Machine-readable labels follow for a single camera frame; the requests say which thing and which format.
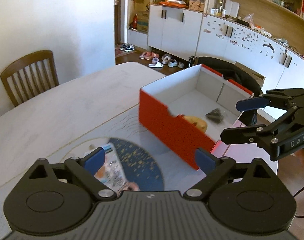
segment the white cutting board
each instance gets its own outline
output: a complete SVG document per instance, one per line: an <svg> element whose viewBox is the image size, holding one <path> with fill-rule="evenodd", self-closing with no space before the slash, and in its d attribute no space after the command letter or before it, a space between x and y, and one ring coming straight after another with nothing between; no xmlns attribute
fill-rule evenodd
<svg viewBox="0 0 304 240"><path fill-rule="evenodd" d="M232 3L231 13L230 13L231 17L233 17L233 18L237 17L237 13L239 12L239 7L240 7L240 4L238 2Z"/></svg>
<svg viewBox="0 0 304 240"><path fill-rule="evenodd" d="M231 0L226 0L225 1L225 15L230 16L231 14L231 9L232 9L232 1Z"/></svg>

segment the orange box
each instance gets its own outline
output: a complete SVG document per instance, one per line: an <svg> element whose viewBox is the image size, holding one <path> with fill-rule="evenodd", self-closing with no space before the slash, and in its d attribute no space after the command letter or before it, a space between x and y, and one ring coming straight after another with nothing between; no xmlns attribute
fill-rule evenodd
<svg viewBox="0 0 304 240"><path fill-rule="evenodd" d="M242 113L236 109L236 103L251 96L251 91L232 80L225 80L221 73L205 65L196 65L142 87L139 121L197 170L195 150L202 147L210 152L220 140L223 129L239 122ZM205 115L216 108L220 108L224 116L220 124L205 119ZM206 120L206 132L182 115Z"/></svg>

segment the white marble table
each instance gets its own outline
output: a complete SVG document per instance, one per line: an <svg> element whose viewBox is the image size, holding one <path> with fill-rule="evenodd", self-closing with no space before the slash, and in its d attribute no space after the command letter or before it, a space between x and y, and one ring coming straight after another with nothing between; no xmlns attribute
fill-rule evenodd
<svg viewBox="0 0 304 240"><path fill-rule="evenodd" d="M59 163L72 155L82 157L83 149L99 146L104 137L146 149L159 164L165 190L185 191L204 178L201 170L193 170L138 122L139 89L163 76L138 63L124 63L58 86L1 116L0 239L10 232L3 202L37 158ZM242 149L231 157L238 162L268 160L255 145ZM275 164L269 165L276 171Z"/></svg>

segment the fire extinguisher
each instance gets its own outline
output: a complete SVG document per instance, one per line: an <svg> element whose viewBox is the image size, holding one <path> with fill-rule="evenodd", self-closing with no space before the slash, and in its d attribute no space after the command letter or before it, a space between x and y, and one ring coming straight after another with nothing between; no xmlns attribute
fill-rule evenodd
<svg viewBox="0 0 304 240"><path fill-rule="evenodd" d="M135 16L133 17L133 21L130 24L130 28L132 30L136 30L137 29L137 14L135 14Z"/></svg>

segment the blue circular pattern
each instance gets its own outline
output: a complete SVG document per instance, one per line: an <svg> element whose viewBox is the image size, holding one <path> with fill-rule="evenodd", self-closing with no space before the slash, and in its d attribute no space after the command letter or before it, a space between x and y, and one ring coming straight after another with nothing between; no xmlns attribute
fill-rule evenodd
<svg viewBox="0 0 304 240"><path fill-rule="evenodd" d="M110 138L128 181L135 182L140 191L164 191L161 170L153 157L140 146L118 138Z"/></svg>

